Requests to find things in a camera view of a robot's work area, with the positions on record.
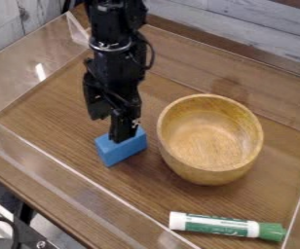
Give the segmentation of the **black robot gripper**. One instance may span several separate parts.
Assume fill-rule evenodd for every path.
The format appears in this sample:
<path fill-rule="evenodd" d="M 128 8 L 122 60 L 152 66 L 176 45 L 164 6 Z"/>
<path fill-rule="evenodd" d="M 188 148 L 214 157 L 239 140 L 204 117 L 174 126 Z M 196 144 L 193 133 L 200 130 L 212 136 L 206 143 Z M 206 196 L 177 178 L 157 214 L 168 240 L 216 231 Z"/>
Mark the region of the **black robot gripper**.
<path fill-rule="evenodd" d="M 128 38 L 117 44 L 92 38 L 89 47 L 94 57 L 84 61 L 82 80 L 88 113 L 93 121 L 105 120 L 112 113 L 109 139 L 122 143 L 136 136 L 140 125 L 138 86 L 154 64 L 154 48 L 146 38 Z"/>

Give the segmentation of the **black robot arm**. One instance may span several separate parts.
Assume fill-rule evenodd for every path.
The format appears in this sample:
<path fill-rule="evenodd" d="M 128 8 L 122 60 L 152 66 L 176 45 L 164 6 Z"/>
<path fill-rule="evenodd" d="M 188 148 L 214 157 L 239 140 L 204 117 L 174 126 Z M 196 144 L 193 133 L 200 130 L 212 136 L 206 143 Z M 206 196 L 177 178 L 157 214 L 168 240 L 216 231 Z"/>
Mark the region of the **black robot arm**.
<path fill-rule="evenodd" d="M 140 32 L 146 24 L 144 0 L 85 0 L 94 56 L 84 61 L 84 97 L 92 119 L 112 120 L 109 139 L 136 136 L 142 100 L 138 85 L 156 60 L 154 48 Z"/>

